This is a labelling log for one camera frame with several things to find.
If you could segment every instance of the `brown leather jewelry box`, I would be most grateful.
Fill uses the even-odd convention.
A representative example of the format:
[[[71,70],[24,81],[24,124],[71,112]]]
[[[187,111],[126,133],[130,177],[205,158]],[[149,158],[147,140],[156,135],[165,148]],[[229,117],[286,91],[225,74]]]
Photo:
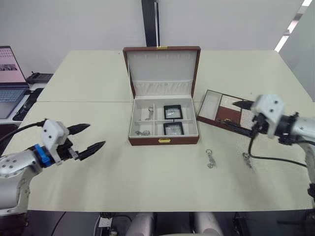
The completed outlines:
[[[222,129],[250,136],[254,114],[241,109],[234,102],[245,99],[207,90],[197,120]]]
[[[192,96],[200,47],[129,47],[123,53],[134,97],[131,145],[196,144],[199,132]],[[165,106],[179,105],[181,116],[166,119]],[[176,125],[180,134],[165,134],[165,128]]]

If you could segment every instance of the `black pole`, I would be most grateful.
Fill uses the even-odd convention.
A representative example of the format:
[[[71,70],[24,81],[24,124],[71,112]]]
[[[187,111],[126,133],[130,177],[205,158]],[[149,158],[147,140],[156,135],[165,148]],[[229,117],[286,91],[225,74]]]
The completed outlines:
[[[157,2],[157,45],[160,46],[159,40],[159,16],[158,16],[158,2]]]
[[[141,0],[144,32],[147,47],[157,46],[156,15],[154,0]]]

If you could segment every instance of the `silver keychain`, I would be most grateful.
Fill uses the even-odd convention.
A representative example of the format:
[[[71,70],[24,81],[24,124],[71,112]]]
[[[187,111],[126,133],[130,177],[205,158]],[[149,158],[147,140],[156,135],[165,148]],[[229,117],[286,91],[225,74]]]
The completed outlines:
[[[137,131],[135,131],[135,134],[139,135],[139,136],[149,136],[150,132],[149,132],[149,130],[144,130],[143,132],[140,132],[139,130],[137,130]]]
[[[149,117],[146,118],[145,120],[152,120],[153,118],[153,107],[149,107]]]
[[[214,166],[217,166],[216,161],[214,160],[213,156],[212,156],[212,150],[211,149],[207,149],[206,153],[209,157],[209,164],[207,165],[210,169],[213,168]]]
[[[246,165],[254,171],[254,168],[252,167],[251,156],[248,153],[243,152],[243,158]]]

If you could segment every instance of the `desk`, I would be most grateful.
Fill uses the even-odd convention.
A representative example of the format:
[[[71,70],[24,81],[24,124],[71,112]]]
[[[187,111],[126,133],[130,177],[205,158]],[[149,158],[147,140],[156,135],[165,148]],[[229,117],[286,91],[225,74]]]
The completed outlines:
[[[67,126],[90,123],[84,132],[70,137],[79,151],[106,140],[94,156],[82,162],[68,160],[35,177],[30,209],[260,211],[312,207],[305,168],[253,160],[253,172],[242,157],[249,139],[236,133],[199,122],[196,145],[132,147],[128,142],[132,96],[118,53],[71,52],[41,94],[41,102],[23,121],[22,125],[44,118]],[[273,51],[202,51],[194,94],[197,111],[206,89],[250,100],[263,93],[279,94],[286,114],[299,111],[301,116],[315,116],[311,98]],[[6,153],[40,143],[39,133],[39,128],[33,128],[17,134]],[[212,149],[216,168],[207,167],[206,149]],[[266,136],[257,138],[253,153],[300,162],[305,156],[298,146],[282,146]]]
[[[310,114],[308,105],[301,105],[303,115]],[[82,151],[102,140],[106,144],[82,162],[68,160],[36,176],[31,182],[29,208],[259,211],[312,207],[307,170],[290,163],[253,160],[253,172],[242,158],[249,139],[241,135],[199,122],[197,145],[132,147],[128,141],[131,107],[129,102],[36,103],[23,125],[44,118],[62,120],[66,126],[86,122],[91,124],[88,129],[70,137],[74,148]],[[40,143],[39,133],[39,128],[32,128],[17,134],[6,152]],[[218,165],[213,169],[207,167],[205,151],[209,148]],[[298,146],[282,146],[266,136],[257,138],[253,153],[304,159]]]
[[[201,102],[207,89],[248,100],[258,94],[278,94],[296,110],[300,101],[312,101],[275,51],[201,51],[194,101]],[[70,52],[38,98],[48,102],[132,100],[121,51]]]

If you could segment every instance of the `small tray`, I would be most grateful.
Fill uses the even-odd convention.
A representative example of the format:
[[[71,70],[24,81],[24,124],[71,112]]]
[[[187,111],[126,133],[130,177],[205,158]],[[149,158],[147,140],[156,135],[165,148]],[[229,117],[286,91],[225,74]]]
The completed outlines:
[[[184,135],[183,124],[181,122],[164,123],[164,135]]]
[[[197,120],[250,137],[254,114],[233,105],[238,101],[247,100],[207,90]]]
[[[164,106],[164,119],[183,119],[182,106]]]

